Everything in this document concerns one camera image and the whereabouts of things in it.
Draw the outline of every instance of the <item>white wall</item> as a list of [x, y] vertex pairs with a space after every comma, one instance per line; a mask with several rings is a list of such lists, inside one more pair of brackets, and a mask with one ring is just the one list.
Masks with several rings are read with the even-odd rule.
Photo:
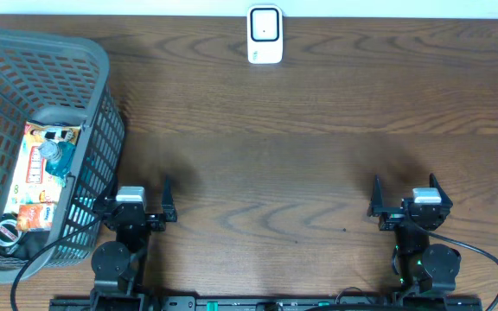
[[0, 0], [0, 13], [244, 16], [261, 3], [286, 16], [498, 18], [498, 0]]

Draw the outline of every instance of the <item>blue bottle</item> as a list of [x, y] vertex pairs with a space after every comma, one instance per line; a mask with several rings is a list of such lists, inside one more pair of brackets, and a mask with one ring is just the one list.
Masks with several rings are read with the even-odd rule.
[[55, 143], [46, 141], [38, 147], [38, 150], [40, 150], [40, 155], [48, 160], [45, 171], [64, 181], [68, 172], [70, 172], [76, 146], [68, 142]]

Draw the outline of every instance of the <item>basket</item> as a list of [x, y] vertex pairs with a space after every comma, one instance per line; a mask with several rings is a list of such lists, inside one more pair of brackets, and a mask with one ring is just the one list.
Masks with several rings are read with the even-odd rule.
[[[71, 174], [61, 191], [47, 244], [94, 219], [94, 199], [111, 181], [125, 127], [109, 93], [108, 57], [80, 38], [0, 29], [0, 218], [27, 119], [81, 124]], [[88, 257], [99, 226], [54, 247], [26, 271], [76, 264]], [[13, 282], [25, 260], [0, 256], [0, 282]]]

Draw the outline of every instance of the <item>wooden tabletop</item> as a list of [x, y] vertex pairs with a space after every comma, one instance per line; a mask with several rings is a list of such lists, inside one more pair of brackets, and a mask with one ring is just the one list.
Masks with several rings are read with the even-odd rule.
[[[153, 235], [146, 268], [157, 292], [396, 286], [394, 234], [366, 217], [374, 174], [397, 204], [435, 173], [455, 203], [437, 232], [498, 256], [498, 21], [285, 18], [284, 59], [269, 66], [248, 63], [244, 18], [0, 16], [0, 27], [87, 37], [109, 54], [128, 118], [120, 181], [146, 186], [152, 208], [163, 176], [174, 181], [179, 222]], [[487, 307], [498, 268], [457, 249], [456, 292]], [[17, 299], [43, 310], [92, 287], [86, 260], [43, 270]]]

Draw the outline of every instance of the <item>snack package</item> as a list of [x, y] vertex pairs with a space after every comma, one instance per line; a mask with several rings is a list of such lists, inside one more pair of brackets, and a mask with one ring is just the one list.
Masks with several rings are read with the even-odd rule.
[[49, 231], [54, 210], [54, 203], [20, 205], [16, 229], [22, 232]]
[[18, 150], [15, 172], [5, 205], [5, 213], [18, 213], [21, 204], [57, 203], [64, 181], [45, 171], [46, 160], [38, 147], [46, 140], [76, 144], [79, 126], [39, 125], [27, 122]]

